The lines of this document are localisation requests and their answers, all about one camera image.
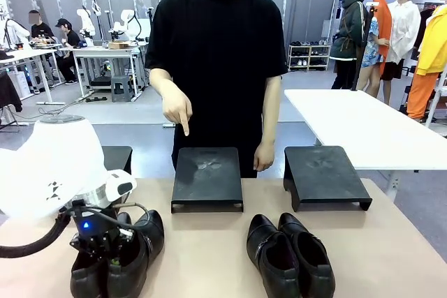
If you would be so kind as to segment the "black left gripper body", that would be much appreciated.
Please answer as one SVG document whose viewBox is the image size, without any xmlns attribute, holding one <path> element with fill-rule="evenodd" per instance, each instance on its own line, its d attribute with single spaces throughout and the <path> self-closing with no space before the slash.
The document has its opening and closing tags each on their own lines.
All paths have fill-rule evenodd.
<svg viewBox="0 0 447 298">
<path fill-rule="evenodd" d="M 80 243 L 102 243 L 119 236 L 119 227 L 115 222 L 117 210 L 112 206 L 113 203 L 105 207 L 87 205 L 84 200 L 72 202 L 71 216 L 78 230 L 76 239 Z"/>
</svg>

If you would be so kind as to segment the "person's right hand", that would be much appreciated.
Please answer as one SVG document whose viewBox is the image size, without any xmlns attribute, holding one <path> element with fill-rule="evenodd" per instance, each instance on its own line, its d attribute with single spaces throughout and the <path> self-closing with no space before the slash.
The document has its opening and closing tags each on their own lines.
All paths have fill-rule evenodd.
<svg viewBox="0 0 447 298">
<path fill-rule="evenodd" d="M 173 82 L 163 87 L 162 93 L 163 115 L 174 124 L 182 126 L 184 134 L 189 136 L 189 120 L 193 111 L 191 101 Z"/>
</svg>

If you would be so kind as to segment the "person's left hand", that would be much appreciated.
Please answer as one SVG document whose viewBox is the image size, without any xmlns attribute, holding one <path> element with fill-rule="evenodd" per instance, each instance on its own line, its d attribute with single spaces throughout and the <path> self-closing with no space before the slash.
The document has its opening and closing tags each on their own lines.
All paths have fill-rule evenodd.
<svg viewBox="0 0 447 298">
<path fill-rule="evenodd" d="M 274 143 L 262 142 L 254 154 L 254 169 L 257 172 L 267 170 L 274 163 Z"/>
</svg>

